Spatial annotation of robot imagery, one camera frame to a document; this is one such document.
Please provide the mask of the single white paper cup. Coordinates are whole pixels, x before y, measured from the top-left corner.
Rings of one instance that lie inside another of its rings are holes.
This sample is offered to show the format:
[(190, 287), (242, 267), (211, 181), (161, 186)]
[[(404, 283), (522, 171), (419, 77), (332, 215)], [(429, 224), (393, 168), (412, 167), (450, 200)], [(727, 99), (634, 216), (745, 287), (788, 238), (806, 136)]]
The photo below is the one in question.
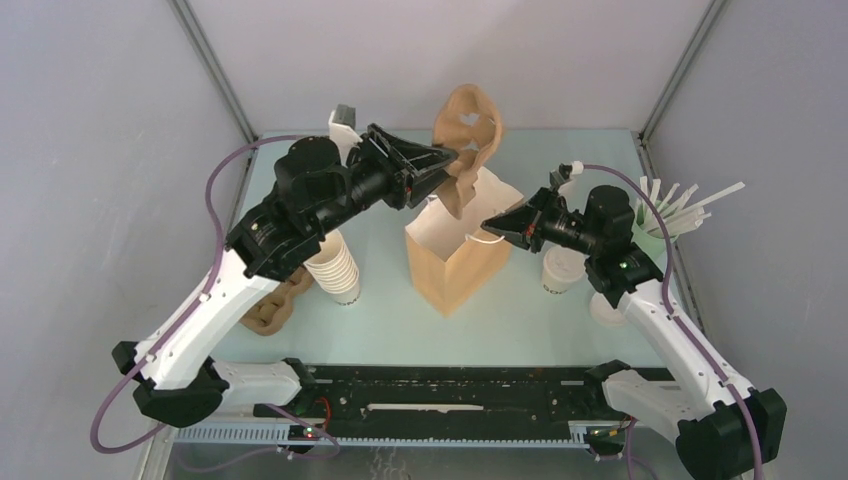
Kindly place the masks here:
[(584, 276), (581, 265), (544, 263), (542, 266), (541, 285), (551, 294), (559, 295), (570, 290)]

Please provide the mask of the brown pulp carrier piece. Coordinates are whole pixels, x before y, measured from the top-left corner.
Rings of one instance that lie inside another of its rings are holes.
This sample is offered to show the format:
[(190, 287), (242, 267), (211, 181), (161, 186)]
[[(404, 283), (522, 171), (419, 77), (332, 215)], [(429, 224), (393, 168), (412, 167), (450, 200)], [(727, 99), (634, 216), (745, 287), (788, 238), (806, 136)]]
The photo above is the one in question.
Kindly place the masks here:
[(438, 112), (432, 143), (458, 153), (445, 168), (448, 179), (436, 189), (453, 218), (461, 219), (464, 208), (474, 199), (478, 172), (497, 151), (503, 133), (501, 113), (475, 84), (456, 87)]

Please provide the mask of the brown paper bag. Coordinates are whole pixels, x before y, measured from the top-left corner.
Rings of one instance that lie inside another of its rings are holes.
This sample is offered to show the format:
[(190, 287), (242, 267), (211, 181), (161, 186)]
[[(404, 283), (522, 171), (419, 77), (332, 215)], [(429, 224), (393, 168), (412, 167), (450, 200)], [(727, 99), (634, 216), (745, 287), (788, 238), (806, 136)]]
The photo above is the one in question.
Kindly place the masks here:
[(478, 171), (475, 197), (454, 218), (436, 196), (405, 227), (411, 281), (447, 317), (507, 263), (512, 246), (480, 228), (483, 221), (523, 201), (523, 195), (486, 168)]

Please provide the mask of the white plastic cup lid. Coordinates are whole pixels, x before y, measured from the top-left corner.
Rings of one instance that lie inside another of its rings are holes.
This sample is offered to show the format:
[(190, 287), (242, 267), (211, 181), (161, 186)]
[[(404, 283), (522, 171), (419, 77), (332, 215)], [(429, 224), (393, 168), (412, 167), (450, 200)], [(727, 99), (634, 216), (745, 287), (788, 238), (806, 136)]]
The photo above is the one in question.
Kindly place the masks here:
[(585, 271), (585, 262), (586, 256), (578, 251), (571, 250), (561, 246), (553, 246), (551, 247), (543, 257), (544, 263), (557, 263), (557, 264), (567, 264), (567, 265), (578, 265), (580, 264), (582, 269)]

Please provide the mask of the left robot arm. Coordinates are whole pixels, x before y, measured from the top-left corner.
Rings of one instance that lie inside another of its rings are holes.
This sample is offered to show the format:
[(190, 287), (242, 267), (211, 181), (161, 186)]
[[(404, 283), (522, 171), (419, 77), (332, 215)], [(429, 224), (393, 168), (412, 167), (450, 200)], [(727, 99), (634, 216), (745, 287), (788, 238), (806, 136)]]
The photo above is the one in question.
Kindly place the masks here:
[(448, 179), (458, 158), (370, 125), (347, 154), (329, 136), (290, 139), (273, 166), (271, 192), (229, 231), (194, 295), (154, 334), (122, 341), (112, 356), (134, 381), (140, 412), (184, 428), (224, 406), (270, 404), (304, 416), (316, 403), (305, 367), (295, 359), (239, 364), (212, 350), (259, 300), (315, 256), (326, 236), (376, 203), (403, 210)]

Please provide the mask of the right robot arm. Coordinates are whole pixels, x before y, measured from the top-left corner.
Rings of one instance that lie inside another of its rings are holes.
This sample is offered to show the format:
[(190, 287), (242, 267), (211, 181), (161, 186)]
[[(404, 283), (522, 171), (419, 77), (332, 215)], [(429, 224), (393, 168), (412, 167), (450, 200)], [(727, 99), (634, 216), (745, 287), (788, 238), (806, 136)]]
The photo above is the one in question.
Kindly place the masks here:
[(585, 411), (634, 418), (676, 449), (694, 479), (732, 479), (759, 472), (779, 452), (787, 405), (759, 390), (726, 362), (679, 307), (654, 261), (632, 240), (627, 193), (593, 188), (582, 212), (569, 211), (554, 187), (482, 222), (484, 231), (537, 253), (550, 242), (585, 257), (595, 291), (648, 341), (679, 390), (657, 387), (621, 361), (588, 371)]

